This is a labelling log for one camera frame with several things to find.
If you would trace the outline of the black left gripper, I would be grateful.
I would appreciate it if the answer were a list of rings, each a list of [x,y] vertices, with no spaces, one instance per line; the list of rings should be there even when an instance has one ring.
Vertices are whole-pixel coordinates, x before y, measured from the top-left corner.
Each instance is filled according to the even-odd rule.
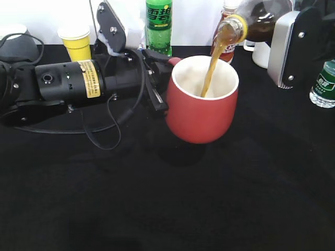
[[[153,64],[173,68],[170,59],[150,49],[126,49],[119,56],[110,56],[102,64],[106,93],[119,98],[147,96],[154,111],[167,111],[169,107],[155,87]]]

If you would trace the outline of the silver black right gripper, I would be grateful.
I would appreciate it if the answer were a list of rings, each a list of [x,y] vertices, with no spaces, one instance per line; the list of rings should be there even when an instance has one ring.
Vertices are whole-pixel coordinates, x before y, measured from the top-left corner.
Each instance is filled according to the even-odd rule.
[[[334,59],[334,11],[308,6],[276,22],[267,73],[283,89],[299,85],[314,62]]]

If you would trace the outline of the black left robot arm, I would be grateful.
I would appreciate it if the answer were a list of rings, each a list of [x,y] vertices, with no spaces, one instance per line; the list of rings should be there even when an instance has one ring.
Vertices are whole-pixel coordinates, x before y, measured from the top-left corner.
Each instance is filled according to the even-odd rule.
[[[2,63],[1,124],[30,126],[109,99],[145,97],[154,111],[165,111],[160,95],[172,69],[169,56],[151,50],[38,66],[22,62],[18,68]]]

